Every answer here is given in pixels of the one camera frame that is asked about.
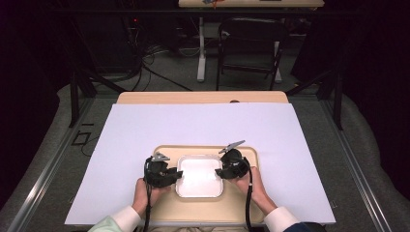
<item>table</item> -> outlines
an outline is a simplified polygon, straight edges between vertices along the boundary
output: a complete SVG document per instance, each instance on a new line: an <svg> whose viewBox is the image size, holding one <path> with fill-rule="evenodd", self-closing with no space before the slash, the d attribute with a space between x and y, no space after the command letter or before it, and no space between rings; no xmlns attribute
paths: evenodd
<svg viewBox="0 0 410 232"><path fill-rule="evenodd" d="M260 0L224 0L217 3L217 8L317 8L323 7L323 0L280 0L280 1L260 1ZM204 4L200 0L179 0L181 8L212 8L212 4ZM199 63L197 81L205 80L206 56L204 49L204 21L199 18ZM280 72L275 77L276 81L281 81Z"/></svg>
<svg viewBox="0 0 410 232"><path fill-rule="evenodd" d="M234 119L230 115L223 117L226 113L232 112L231 109L237 108L240 114L235 113ZM261 108L262 111L268 110L267 112L272 115L262 112L263 114L259 116L262 117L261 120L255 122L252 119L246 122L250 115L260 112L254 109ZM288 103L285 94L273 91L121 94L105 123L102 136L90 160L66 223L93 224L104 215L128 204L127 199L131 199L133 195L134 178L140 176L142 172L142 168L136 167L143 166L145 155L148 156L150 151L152 153L158 147L174 144L191 146L203 143L212 146L226 139L233 142L235 136L246 137L248 143L245 146L255 148L257 151L262 178L271 176L273 170L277 171L274 174L276 178L270 178L265 187L270 194L275 189L275 199L279 205L286 205L304 221L334 223L332 209L320 183L296 115L294 111L290 115L281 114L281 111L289 109L292 111L293 107ZM291 127L287 128L285 125L289 122L292 122ZM236 125L235 128L229 125L232 123ZM271 132L289 143L295 143L287 148L283 146L280 139L270 138ZM273 168L272 163L280 163L280 166ZM295 165L300 166L298 172L292 171ZM278 172L287 178L280 178ZM286 183L281 184L283 179L286 179ZM153 226L243 225L238 221L244 215L241 209L230 212L230 214L235 212L233 220L232 217L223 217L225 214L215 214L219 216L219 220L211 217L208 221L206 216L210 214L203 215L201 209L209 208L214 211L215 202L192 203L178 198L173 191L171 192L172 194L162 198L156 205L157 209L163 209L162 214L152 212ZM230 193L229 196L226 193L221 199L216 200L224 201L226 198L230 198ZM172 214L179 213L167 217L169 215L167 212L170 210L174 212Z"/></svg>

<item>chair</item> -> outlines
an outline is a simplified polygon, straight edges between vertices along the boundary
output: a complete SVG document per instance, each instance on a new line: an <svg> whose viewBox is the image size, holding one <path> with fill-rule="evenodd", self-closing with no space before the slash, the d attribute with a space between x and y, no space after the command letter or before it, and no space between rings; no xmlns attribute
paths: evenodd
<svg viewBox="0 0 410 232"><path fill-rule="evenodd" d="M224 70L265 73L265 79L271 74L269 90L272 90L282 44L288 35L286 27L272 19L232 17L223 21L219 27L217 90Z"/></svg>

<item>dark background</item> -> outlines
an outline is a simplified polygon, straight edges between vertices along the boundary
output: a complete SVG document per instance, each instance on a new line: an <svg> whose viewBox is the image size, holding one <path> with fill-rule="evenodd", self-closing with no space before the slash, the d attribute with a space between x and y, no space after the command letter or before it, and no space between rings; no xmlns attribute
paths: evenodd
<svg viewBox="0 0 410 232"><path fill-rule="evenodd" d="M325 1L326 9L358 9L360 1ZM3 207L35 156L58 108L57 91L69 84L72 63L59 43L39 2L0 2L0 73L2 94L0 150L0 207ZM343 92L359 107L370 124L380 149L381 165L395 187L410 199L410 98L409 19L398 1L390 1L375 15L366 40L348 65ZM356 22L313 21L311 31L295 63L293 74L304 81L327 69L339 53ZM124 35L119 35L124 46ZM84 44L76 53L95 65ZM117 48L98 50L103 57ZM126 60L124 67L130 64ZM114 68L121 68L115 63Z"/></svg>

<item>black cable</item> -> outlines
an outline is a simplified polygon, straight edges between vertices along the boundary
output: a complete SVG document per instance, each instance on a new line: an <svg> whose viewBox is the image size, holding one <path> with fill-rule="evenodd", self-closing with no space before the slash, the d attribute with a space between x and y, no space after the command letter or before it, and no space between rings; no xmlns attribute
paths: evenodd
<svg viewBox="0 0 410 232"><path fill-rule="evenodd" d="M150 57L152 60L151 62L146 61L147 57ZM144 64L146 65L152 65L154 64L155 61L155 52L149 53L146 56L142 57L142 61L144 62Z"/></svg>
<svg viewBox="0 0 410 232"><path fill-rule="evenodd" d="M136 89L136 86L138 86L139 81L141 81L141 77L142 77L142 70L139 71L139 78L136 81L135 85L132 87L131 92L133 92Z"/></svg>
<svg viewBox="0 0 410 232"><path fill-rule="evenodd" d="M96 140L97 138L99 138L99 136L88 140L86 143L84 143L84 144L81 146L81 153L82 153L82 155L84 155L84 156L86 156L86 157L91 157L91 156L93 156L92 154L90 154L90 155L89 155L89 154L86 154L83 149L84 149L85 145L87 145L88 143L90 143L90 142L93 141L93 140Z"/></svg>
<svg viewBox="0 0 410 232"><path fill-rule="evenodd" d="M252 232L253 228L252 228L252 225L250 224L249 212L250 212L250 200L251 200L252 191L253 191L253 185L252 185L253 184L253 178L252 178L251 168L250 168L249 165L248 165L248 167L249 167L249 186L248 186L248 194L247 194L247 203L246 203L246 206L245 206L245 218L246 218L246 221L247 221L248 231Z"/></svg>
<svg viewBox="0 0 410 232"><path fill-rule="evenodd" d="M245 219L246 219L248 231L249 231L249 232L252 232L252 231L253 231L253 228L252 228L252 225L250 224L250 200L251 200L252 191L253 191L253 176L252 176L252 170L251 170L251 168L250 168L249 161L247 160L246 157L244 157L243 159L233 158L233 160L240 161L240 162L244 163L244 164L248 167L248 172L249 172L249 185L248 185L247 201L246 201L246 204L245 204Z"/></svg>
<svg viewBox="0 0 410 232"><path fill-rule="evenodd" d="M147 207L145 208L145 223L144 223L144 232L148 231L148 227L150 225L150 217L151 217L151 192L152 192L152 187L148 183L145 183L145 187L147 189L147 198L148 198L148 203Z"/></svg>
<svg viewBox="0 0 410 232"><path fill-rule="evenodd" d="M145 85L145 88L144 88L143 90L141 90L141 92L144 92L144 91L148 88L148 85L150 85L150 82L151 82L151 73L150 73L150 75L148 76L148 83L147 83L147 85Z"/></svg>
<svg viewBox="0 0 410 232"><path fill-rule="evenodd" d="M156 73L156 72L150 70L150 69L149 69L148 67L146 67L145 65L142 65L142 68L144 68L146 71L148 71L148 72L150 72L150 73L156 75L157 77L160 77L160 78L162 78L162 79L165 79L165 80L167 80L167 81L169 81L169 82L172 82L172 83L178 85L179 87L181 87L181 88L183 88L183 89L186 89L186 90L188 90L188 91L192 91L192 89L190 89L190 88L188 88L188 87L185 87L185 86L182 85L182 84L179 84L179 83L177 83L177 82L175 82L175 81L173 81L173 80L171 80L171 79L169 79L169 78L167 78L167 77L165 77L165 76L163 76L163 75L161 75L161 74L158 74L158 73Z"/></svg>
<svg viewBox="0 0 410 232"><path fill-rule="evenodd" d="M106 76L105 78L108 79L111 82L121 82L121 81L132 79L136 75L138 75L138 69L132 70L130 73L128 73L125 76L119 76L119 77L115 77L115 78L109 78L109 77Z"/></svg>

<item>chair leg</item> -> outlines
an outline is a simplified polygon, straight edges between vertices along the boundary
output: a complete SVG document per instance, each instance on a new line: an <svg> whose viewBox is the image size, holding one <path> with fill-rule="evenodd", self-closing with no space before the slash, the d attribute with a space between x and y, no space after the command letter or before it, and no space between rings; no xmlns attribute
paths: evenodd
<svg viewBox="0 0 410 232"><path fill-rule="evenodd" d="M224 72L223 72L223 58L222 57L220 57L220 73L224 74Z"/></svg>
<svg viewBox="0 0 410 232"><path fill-rule="evenodd" d="M274 89L274 84L275 84L275 78L277 77L277 72L278 72L278 61L276 61L275 66L274 66L274 71L271 72L272 74L272 80L271 80L271 85L269 86L269 90Z"/></svg>
<svg viewBox="0 0 410 232"><path fill-rule="evenodd" d="M217 86L216 86L216 91L220 89L220 58L218 58L218 67L217 67Z"/></svg>

